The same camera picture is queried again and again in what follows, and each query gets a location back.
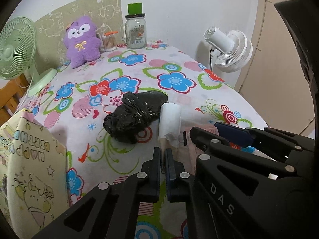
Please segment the toothpick jar orange lid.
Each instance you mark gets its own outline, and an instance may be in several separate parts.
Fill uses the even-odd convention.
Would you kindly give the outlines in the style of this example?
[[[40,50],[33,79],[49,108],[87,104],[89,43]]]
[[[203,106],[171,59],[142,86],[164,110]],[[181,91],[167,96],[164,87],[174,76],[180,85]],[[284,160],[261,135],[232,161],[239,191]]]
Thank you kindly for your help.
[[[117,48],[116,35],[117,31],[106,32],[102,35],[104,51],[114,51]]]

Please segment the black plastic bag bundle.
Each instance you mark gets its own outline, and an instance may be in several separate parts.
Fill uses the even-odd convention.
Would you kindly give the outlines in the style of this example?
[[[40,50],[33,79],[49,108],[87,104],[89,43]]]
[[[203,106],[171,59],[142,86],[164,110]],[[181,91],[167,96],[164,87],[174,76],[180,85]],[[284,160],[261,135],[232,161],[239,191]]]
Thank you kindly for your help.
[[[168,102],[161,91],[128,92],[122,104],[104,118],[103,127],[119,142],[136,144],[139,132],[160,118],[160,108]]]

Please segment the floral tablecloth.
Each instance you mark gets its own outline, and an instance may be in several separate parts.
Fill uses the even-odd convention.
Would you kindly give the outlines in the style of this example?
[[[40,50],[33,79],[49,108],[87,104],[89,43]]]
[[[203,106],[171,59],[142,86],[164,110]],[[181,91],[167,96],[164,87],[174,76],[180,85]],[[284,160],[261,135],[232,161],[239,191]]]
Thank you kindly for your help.
[[[135,144],[112,138],[103,120],[129,92],[147,93],[153,101],[166,96],[181,111],[179,130],[155,120],[138,133]],[[145,49],[105,52],[76,69],[65,63],[55,79],[23,106],[66,146],[72,202],[102,179],[119,182],[138,172],[159,145],[161,129],[194,169],[195,153],[182,139],[193,126],[212,128],[216,122],[241,128],[266,126],[254,108],[208,67],[160,41]]]

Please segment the purple plush toy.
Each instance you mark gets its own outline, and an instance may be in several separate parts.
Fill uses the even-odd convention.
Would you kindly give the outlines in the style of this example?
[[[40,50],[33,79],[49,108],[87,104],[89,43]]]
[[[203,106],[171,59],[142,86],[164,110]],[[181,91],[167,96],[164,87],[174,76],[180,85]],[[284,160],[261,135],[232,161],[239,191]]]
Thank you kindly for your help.
[[[96,25],[89,16],[80,17],[66,28],[64,45],[72,69],[99,59],[102,43],[97,37]]]

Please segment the white tissue pack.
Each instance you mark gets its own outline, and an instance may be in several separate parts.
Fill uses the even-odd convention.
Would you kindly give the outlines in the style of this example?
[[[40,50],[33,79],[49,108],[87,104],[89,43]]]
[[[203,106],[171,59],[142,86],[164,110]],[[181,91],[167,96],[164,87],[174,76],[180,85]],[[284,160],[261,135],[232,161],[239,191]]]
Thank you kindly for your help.
[[[160,108],[159,145],[163,152],[168,146],[178,147],[178,137],[181,131],[181,111],[181,106],[175,103],[165,103]]]

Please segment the beige wooden door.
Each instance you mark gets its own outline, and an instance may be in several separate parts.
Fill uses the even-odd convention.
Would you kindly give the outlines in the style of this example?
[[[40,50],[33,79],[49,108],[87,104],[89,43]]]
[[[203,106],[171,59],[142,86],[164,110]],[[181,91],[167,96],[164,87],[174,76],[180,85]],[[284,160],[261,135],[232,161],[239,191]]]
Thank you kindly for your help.
[[[239,93],[268,126],[314,138],[315,116],[309,86],[294,42],[276,3],[258,0],[252,44],[254,54],[241,77]]]

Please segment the white circulator fan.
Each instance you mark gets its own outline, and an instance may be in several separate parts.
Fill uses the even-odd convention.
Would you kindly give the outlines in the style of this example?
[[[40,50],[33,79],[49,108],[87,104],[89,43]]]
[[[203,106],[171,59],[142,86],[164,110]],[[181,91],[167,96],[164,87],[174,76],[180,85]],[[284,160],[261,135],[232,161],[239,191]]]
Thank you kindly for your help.
[[[218,68],[225,73],[236,72],[247,65],[252,56],[252,43],[239,30],[225,33],[219,28],[211,26],[203,35],[211,46],[210,68]]]

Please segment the glass jar with green lid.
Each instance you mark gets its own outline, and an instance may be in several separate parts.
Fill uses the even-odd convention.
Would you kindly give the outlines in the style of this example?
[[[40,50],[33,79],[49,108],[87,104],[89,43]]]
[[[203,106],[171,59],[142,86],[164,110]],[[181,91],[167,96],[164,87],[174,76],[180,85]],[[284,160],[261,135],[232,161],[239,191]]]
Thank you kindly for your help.
[[[126,22],[121,26],[122,40],[130,49],[142,49],[147,45],[147,28],[142,3],[128,4]]]

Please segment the green desk fan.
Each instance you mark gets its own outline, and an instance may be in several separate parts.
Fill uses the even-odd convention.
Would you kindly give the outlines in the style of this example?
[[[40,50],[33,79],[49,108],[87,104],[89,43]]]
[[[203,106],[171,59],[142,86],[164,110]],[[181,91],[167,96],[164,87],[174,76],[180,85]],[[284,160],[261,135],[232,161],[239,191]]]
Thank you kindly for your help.
[[[39,66],[34,22],[26,17],[17,17],[7,22],[1,31],[1,78],[15,79],[28,71],[31,75],[28,96],[32,97],[57,75],[57,70],[52,68],[39,73]]]

